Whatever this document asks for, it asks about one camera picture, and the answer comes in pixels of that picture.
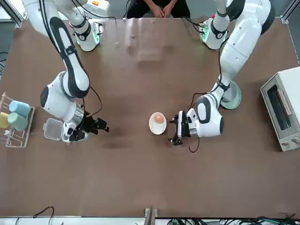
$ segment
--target white plate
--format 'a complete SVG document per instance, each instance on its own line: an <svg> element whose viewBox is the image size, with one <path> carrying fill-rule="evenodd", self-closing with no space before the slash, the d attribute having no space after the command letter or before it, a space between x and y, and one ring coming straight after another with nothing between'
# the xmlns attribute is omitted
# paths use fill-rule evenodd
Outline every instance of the white plate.
<svg viewBox="0 0 300 225"><path fill-rule="evenodd" d="M155 119L154 119L156 116L161 116L163 118L164 122L163 123L156 123ZM155 135L161 135L165 131L166 127L167 127L167 121L165 119L165 116L162 113L155 112L150 116L149 128L150 128L152 133L154 133Z"/></svg>

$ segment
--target yellow cup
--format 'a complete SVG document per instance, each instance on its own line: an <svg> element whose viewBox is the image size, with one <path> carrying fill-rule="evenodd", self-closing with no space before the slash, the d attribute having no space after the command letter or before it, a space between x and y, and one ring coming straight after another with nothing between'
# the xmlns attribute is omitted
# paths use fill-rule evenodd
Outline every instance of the yellow cup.
<svg viewBox="0 0 300 225"><path fill-rule="evenodd" d="M0 128L8 128L9 127L8 122L8 114L5 112L0 113Z"/></svg>

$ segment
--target table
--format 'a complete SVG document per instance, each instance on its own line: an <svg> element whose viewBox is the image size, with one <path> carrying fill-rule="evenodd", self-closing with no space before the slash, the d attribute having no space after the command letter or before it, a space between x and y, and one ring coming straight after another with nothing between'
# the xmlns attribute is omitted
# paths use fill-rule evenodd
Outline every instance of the table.
<svg viewBox="0 0 300 225"><path fill-rule="evenodd" d="M64 66L51 42L24 22L0 90L37 109L27 148L1 146L1 216L32 216L53 205L56 216L141 217L157 207L160 217L299 217L300 151L281 152L260 94L277 71L298 65L279 19L235 79L241 105L220 109L224 133L201 138L195 154L187 140L177 147L167 141L173 125L160 136L148 127L153 112L171 119L188 109L193 93L209 91L219 74L218 52L191 26L181 19L107 21L102 46L77 49L110 132L69 146L44 138L51 115L39 95ZM89 112L99 108L92 91L85 103Z"/></svg>

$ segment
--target dish rack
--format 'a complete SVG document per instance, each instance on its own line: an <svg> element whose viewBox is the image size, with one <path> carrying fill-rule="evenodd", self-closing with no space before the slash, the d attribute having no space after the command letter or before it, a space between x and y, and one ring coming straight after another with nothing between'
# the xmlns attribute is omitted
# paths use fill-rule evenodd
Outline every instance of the dish rack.
<svg viewBox="0 0 300 225"><path fill-rule="evenodd" d="M6 93L4 92L2 94L2 99L0 102L0 112L10 114L9 104L13 100L14 99L6 96ZM16 131L13 127L5 129L0 128L0 143L5 144L6 147L11 148L26 148L34 111L35 107L30 107L30 112L26 118L28 121L28 125L24 131Z"/></svg>

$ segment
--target oven window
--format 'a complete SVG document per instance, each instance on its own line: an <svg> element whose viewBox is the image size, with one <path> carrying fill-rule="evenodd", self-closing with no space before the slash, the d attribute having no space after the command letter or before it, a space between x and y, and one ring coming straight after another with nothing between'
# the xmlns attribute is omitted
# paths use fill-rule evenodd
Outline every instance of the oven window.
<svg viewBox="0 0 300 225"><path fill-rule="evenodd" d="M277 85L274 85L268 90L268 96L273 107L276 119L279 123L280 129L285 130L291 127L291 122L281 102L277 90Z"/></svg>

